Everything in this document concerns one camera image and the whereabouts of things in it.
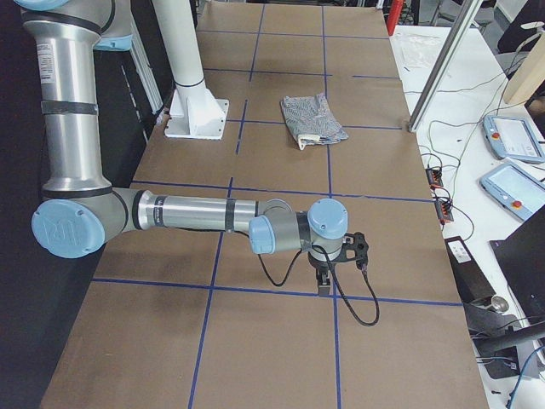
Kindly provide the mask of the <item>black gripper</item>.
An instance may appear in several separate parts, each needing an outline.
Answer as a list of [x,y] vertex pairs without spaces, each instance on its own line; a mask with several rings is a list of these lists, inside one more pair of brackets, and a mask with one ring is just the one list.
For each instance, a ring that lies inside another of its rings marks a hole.
[[366,268],[369,262],[369,245],[361,232],[346,233],[342,240],[315,241],[307,258],[316,269],[317,293],[319,297],[330,294],[330,267],[338,263],[355,262],[358,269]]

